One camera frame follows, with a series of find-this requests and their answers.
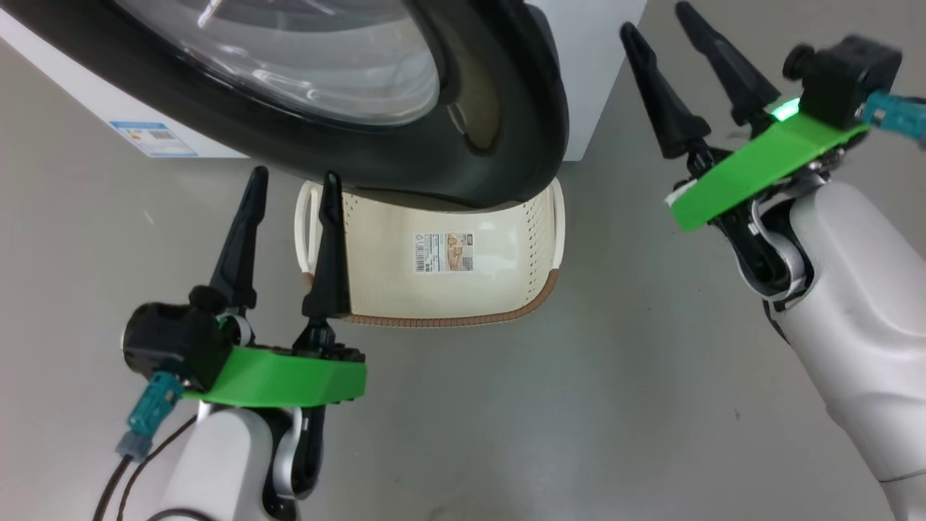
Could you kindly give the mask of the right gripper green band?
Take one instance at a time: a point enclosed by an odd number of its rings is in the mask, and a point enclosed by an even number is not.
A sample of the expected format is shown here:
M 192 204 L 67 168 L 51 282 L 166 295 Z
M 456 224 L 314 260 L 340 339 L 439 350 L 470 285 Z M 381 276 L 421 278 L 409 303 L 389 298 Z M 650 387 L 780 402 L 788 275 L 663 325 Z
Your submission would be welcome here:
M 668 195 L 669 210 L 682 231 L 694 231 L 870 131 L 870 126 L 863 124 L 836 129 L 803 112 L 776 122 L 766 109 L 781 93 L 770 80 L 691 3 L 676 3 L 675 13 L 692 46 L 708 60 L 720 80 L 732 105 L 734 123 L 739 127 L 748 124 L 754 130 L 770 128 L 698 180 Z M 658 69 L 657 55 L 634 23 L 622 24 L 621 42 L 662 157 L 680 158 L 704 145 L 711 128 L 692 114 L 671 88 Z

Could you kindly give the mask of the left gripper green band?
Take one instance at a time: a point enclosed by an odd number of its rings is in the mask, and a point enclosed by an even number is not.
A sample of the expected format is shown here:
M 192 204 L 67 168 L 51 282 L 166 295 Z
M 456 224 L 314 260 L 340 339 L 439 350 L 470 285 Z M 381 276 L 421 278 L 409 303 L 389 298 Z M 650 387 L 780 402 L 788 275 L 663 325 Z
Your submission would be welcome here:
M 211 287 L 237 310 L 257 307 L 252 283 L 257 235 L 267 208 L 269 171 L 251 171 L 240 205 L 221 248 Z M 234 346 L 208 390 L 186 389 L 188 398 L 242 408 L 314 408 L 350 402 L 366 392 L 366 354 L 337 341 L 328 323 L 351 313 L 343 185 L 327 172 L 318 218 L 320 250 L 303 316 L 310 322 L 292 344 L 281 347 Z

